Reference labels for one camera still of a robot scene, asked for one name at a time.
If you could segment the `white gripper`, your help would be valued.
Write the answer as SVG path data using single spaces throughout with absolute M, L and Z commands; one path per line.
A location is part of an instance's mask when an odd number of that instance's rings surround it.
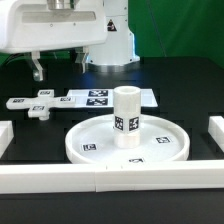
M 87 46 L 106 38 L 103 0 L 0 0 L 0 52 L 32 52 L 35 81 L 44 80 L 39 51 L 76 47 L 75 62 L 85 72 Z

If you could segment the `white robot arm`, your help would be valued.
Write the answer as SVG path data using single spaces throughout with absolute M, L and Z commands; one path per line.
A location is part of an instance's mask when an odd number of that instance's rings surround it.
M 44 79 L 44 51 L 74 49 L 83 69 L 120 72 L 137 63 L 128 0 L 0 0 L 0 52 L 31 57 Z

